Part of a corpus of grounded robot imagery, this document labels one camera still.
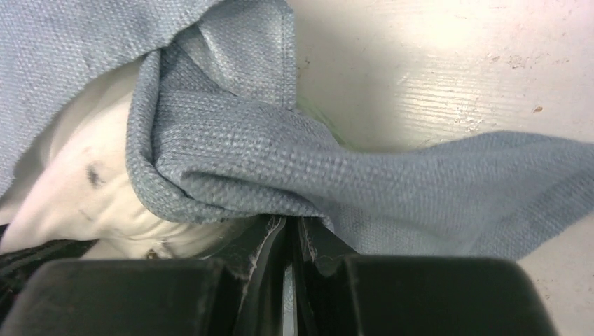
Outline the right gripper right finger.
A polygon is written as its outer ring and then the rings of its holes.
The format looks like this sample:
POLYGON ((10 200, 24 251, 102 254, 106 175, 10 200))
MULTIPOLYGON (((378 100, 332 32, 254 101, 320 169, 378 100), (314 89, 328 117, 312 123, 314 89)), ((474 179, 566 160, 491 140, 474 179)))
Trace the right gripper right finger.
POLYGON ((556 335, 526 273, 496 258, 361 255, 294 221, 299 335, 556 335))

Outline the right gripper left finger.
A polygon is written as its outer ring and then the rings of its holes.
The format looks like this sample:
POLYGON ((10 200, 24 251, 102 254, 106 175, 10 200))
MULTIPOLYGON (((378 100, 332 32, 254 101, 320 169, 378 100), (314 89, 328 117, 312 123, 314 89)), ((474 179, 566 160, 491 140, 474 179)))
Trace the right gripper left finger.
POLYGON ((285 224, 258 217, 205 259, 47 262, 1 334, 281 335, 285 224))

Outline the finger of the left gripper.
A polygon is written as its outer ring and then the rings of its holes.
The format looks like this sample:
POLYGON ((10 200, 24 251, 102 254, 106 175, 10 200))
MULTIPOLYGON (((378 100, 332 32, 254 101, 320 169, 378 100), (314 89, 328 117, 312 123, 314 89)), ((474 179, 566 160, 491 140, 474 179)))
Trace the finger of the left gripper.
POLYGON ((20 291, 38 268, 54 260, 80 258, 96 243, 97 240, 62 239, 1 254, 1 320, 6 318, 20 291))

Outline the cream white pillow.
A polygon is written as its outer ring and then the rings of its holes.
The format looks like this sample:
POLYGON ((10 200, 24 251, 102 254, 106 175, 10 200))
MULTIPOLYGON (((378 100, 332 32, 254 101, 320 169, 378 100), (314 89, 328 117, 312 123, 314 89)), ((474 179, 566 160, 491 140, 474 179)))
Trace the cream white pillow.
POLYGON ((125 168, 125 135, 140 61, 91 82, 19 160, 1 197, 1 252, 62 239, 95 241, 87 257, 207 257, 255 218, 194 225, 148 211, 125 168))

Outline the patchwork and blue pillowcase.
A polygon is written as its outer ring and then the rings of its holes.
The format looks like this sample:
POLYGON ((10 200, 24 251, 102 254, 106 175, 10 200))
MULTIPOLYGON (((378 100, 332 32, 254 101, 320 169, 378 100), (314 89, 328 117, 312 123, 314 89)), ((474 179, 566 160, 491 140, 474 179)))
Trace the patchwork and blue pillowcase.
POLYGON ((593 212, 590 144, 343 148, 296 108, 284 1, 2 1, 1 197, 67 104, 134 61, 125 168, 165 221, 311 216, 364 253, 520 259, 593 212))

